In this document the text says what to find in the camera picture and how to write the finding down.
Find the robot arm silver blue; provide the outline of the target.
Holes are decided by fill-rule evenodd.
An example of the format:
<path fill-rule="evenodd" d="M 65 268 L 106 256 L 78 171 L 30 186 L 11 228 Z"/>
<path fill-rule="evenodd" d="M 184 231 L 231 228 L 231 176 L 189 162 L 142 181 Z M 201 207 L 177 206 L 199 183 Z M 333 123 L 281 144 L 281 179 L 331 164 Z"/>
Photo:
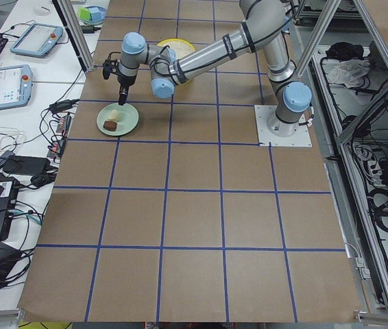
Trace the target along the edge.
<path fill-rule="evenodd" d="M 267 128 L 276 136 L 290 137 L 296 133 L 299 120 L 309 108 L 310 88 L 298 81 L 296 67 L 289 57 L 282 29 L 287 24 L 286 8 L 281 1 L 240 1 L 244 20 L 239 27 L 223 35 L 213 44 L 177 59 L 169 47 L 149 44 L 145 38 L 129 32 L 124 36 L 119 60 L 108 58 L 103 64 L 103 77 L 116 75 L 119 104 L 123 105 L 128 91 L 136 81 L 138 68 L 149 67 L 151 89 L 155 97 L 168 99 L 175 88 L 244 53 L 263 51 L 267 75 L 278 105 L 269 115 Z"/>

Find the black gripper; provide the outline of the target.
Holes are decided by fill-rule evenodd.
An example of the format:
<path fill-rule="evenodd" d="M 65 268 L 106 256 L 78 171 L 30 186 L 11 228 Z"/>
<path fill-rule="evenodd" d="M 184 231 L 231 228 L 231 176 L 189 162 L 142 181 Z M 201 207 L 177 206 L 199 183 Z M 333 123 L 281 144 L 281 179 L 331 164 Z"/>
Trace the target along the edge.
<path fill-rule="evenodd" d="M 136 81 L 136 69 L 119 62 L 118 81 L 120 83 L 118 104 L 124 105 L 128 98 L 128 86 L 132 86 Z"/>

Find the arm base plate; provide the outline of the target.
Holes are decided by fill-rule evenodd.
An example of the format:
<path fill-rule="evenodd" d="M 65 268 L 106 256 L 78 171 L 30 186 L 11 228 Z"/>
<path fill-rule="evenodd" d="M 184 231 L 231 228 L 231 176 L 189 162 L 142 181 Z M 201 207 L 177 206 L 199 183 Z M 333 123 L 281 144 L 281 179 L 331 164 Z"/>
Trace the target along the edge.
<path fill-rule="evenodd" d="M 305 114 L 297 123 L 286 124 L 276 118 L 273 105 L 255 105 L 258 144 L 266 147 L 312 147 Z"/>

